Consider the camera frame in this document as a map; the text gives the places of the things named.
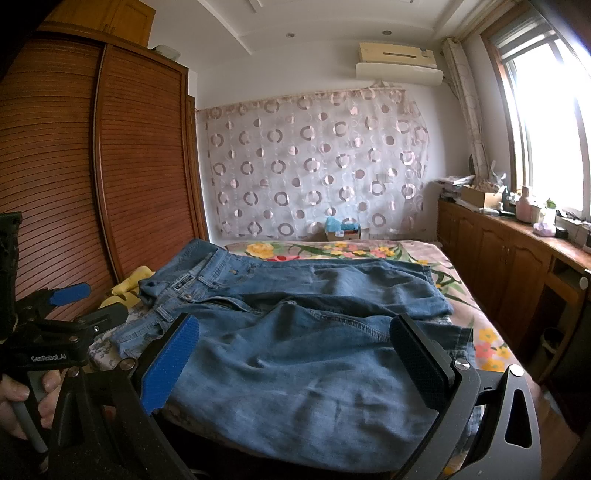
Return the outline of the person's left hand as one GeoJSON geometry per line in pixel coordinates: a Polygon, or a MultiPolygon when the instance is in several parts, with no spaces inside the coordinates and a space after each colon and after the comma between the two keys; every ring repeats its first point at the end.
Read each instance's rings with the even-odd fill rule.
{"type": "MultiPolygon", "coordinates": [[[[50,429],[52,427],[62,381],[63,376],[59,370],[48,371],[43,376],[42,384],[46,396],[38,403],[38,412],[43,428],[50,429]]],[[[0,391],[1,428],[17,438],[26,440],[27,436],[16,416],[13,405],[28,399],[29,388],[3,374],[0,391]]]]}

